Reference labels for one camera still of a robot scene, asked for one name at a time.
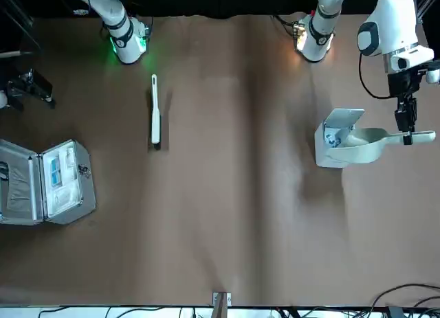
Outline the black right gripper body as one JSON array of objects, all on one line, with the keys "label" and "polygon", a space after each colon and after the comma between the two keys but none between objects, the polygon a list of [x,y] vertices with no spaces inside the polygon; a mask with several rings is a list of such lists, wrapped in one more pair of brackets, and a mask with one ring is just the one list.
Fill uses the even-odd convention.
[{"label": "black right gripper body", "polygon": [[5,93],[7,97],[6,106],[17,111],[24,111],[24,105],[20,101],[20,97],[23,95],[22,91],[22,80],[15,78],[14,80],[9,80],[6,84]]}]

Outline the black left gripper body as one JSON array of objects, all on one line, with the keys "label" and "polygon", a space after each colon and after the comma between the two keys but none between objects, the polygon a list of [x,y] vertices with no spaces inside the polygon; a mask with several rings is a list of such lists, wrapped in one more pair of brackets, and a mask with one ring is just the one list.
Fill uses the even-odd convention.
[{"label": "black left gripper body", "polygon": [[387,75],[389,96],[397,98],[419,90],[422,75],[418,71],[403,71]]}]

